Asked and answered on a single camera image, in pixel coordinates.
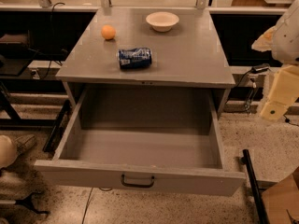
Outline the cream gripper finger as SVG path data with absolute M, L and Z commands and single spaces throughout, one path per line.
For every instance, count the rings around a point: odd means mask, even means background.
M 280 119 L 299 98 L 299 66 L 283 65 L 275 74 L 265 104 L 260 112 L 262 119 Z

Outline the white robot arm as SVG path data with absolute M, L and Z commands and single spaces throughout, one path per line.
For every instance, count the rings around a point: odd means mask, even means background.
M 270 50 L 272 57 L 282 63 L 260 111 L 262 119 L 278 120 L 299 98 L 299 0 L 251 48 L 260 52 Z

